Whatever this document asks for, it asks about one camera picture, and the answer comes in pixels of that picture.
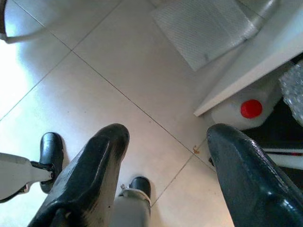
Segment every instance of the black shoe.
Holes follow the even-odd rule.
[[[40,163],[51,165],[53,178],[49,181],[40,182],[43,192],[49,193],[55,180],[62,171],[63,144],[59,134],[48,132],[43,135],[40,142]]]
[[[151,183],[150,181],[144,177],[144,176],[139,176],[133,179],[131,184],[129,185],[129,188],[134,188],[141,190],[144,192],[149,198],[151,198]]]

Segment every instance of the textured mat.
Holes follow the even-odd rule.
[[[194,71],[258,32],[235,0],[178,0],[152,16]]]

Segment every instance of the white floor tile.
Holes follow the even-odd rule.
[[[11,0],[5,16],[10,38],[0,40],[0,119],[69,52]]]
[[[71,49],[122,0],[16,0]]]
[[[0,121],[0,152],[38,161],[41,136],[55,131],[64,139],[66,164],[97,130],[114,122],[130,132],[118,185],[144,175],[155,201],[191,153],[73,53]],[[44,198],[36,185],[1,204],[0,226],[25,226]]]
[[[192,150],[205,138],[205,123],[193,112],[211,88],[203,74],[208,68],[190,69],[152,10],[148,0],[124,0],[75,52]]]
[[[151,210],[150,227],[232,227],[216,173],[193,156]]]

